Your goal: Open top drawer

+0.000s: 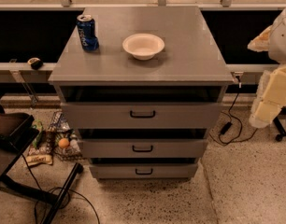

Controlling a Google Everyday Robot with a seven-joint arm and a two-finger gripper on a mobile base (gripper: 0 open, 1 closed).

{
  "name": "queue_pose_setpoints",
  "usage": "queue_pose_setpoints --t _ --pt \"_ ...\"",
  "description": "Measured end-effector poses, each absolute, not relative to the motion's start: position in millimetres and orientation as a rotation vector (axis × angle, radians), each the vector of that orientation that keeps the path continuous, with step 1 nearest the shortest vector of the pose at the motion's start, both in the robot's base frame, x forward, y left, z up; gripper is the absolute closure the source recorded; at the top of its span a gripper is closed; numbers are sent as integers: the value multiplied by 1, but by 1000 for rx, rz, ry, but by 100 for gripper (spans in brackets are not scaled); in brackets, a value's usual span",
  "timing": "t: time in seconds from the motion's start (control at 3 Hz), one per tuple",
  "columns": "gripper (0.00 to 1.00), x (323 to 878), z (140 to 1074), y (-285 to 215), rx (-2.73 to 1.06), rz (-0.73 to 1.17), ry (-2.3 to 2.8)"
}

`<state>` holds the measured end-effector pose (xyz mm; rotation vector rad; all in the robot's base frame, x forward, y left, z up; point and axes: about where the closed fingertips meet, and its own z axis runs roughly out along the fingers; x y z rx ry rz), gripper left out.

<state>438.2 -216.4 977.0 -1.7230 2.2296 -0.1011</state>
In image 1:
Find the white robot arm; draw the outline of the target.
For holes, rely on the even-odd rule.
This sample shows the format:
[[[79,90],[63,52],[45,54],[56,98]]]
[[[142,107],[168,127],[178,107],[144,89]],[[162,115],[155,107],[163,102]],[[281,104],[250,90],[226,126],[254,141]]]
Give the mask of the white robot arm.
[[[286,8],[251,40],[248,49],[267,51],[268,57],[279,63],[272,72],[264,70],[250,111],[250,125],[264,128],[286,106]]]

